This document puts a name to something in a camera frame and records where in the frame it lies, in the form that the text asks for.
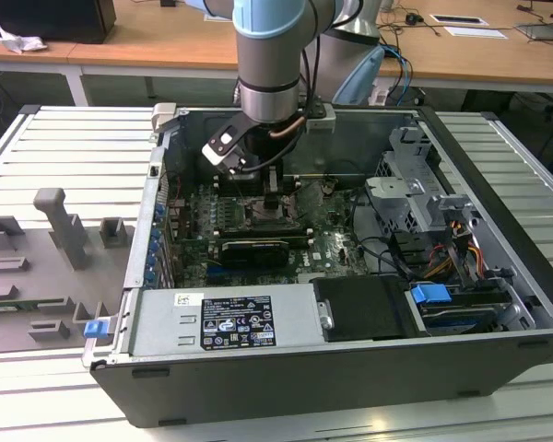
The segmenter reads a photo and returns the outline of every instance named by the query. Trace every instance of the blue tab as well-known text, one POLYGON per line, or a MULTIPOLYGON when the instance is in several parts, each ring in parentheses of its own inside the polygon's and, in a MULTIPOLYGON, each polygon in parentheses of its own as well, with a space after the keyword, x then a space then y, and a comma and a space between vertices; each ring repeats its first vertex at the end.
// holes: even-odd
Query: blue tab
POLYGON ((418 284, 411 290, 417 304, 420 302, 451 302, 451 294, 443 284, 418 284))
POLYGON ((109 336, 109 322, 107 320, 89 320, 84 327, 84 337, 102 339, 109 336))

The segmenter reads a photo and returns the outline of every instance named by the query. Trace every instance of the power supply label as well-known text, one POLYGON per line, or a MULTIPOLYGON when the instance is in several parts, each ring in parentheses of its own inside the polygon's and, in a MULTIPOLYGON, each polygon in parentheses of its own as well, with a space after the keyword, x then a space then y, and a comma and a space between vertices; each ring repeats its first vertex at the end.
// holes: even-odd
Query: power supply label
POLYGON ((203 299, 201 319, 205 350, 277 345, 270 297, 203 299))

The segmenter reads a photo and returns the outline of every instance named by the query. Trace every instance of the aluminum profile table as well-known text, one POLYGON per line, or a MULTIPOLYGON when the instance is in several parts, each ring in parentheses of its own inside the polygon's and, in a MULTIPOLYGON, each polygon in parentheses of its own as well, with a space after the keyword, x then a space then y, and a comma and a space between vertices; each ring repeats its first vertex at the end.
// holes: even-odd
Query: aluminum profile table
MULTIPOLYGON (((19 116, 0 141, 0 210, 15 208, 23 226, 44 227, 28 195, 53 184, 66 188, 66 203, 88 225, 103 214, 135 222, 153 146, 150 112, 43 107, 19 116)), ((440 116, 553 262, 553 178, 498 122, 479 114, 440 116)), ((486 398, 141 430, 82 367, 81 352, 0 355, 0 442, 553 440, 553 365, 537 366, 486 398)))

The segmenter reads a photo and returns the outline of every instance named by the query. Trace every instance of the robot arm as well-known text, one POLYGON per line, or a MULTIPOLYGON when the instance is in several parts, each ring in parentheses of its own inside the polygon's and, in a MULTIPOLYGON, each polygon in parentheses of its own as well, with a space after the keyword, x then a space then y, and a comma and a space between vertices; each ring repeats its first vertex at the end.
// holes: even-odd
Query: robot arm
POLYGON ((244 136, 246 146, 261 160, 280 153, 283 142, 296 142, 302 129, 288 131, 291 136, 277 141, 270 134, 288 129, 299 118, 301 52, 332 26, 344 0, 186 0, 186 4, 213 16, 231 17, 237 31, 243 114, 221 128, 203 154, 216 167, 245 172, 238 147, 244 136), (261 152, 250 146, 266 144, 272 148, 261 152))

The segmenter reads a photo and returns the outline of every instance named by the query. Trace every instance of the computer case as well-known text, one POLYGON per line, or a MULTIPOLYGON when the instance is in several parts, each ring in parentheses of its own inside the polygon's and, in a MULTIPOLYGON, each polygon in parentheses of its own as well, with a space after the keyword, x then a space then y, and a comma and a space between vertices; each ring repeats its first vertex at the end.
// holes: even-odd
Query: computer case
POLYGON ((103 43, 114 25, 112 0, 0 0, 0 26, 47 41, 103 43))

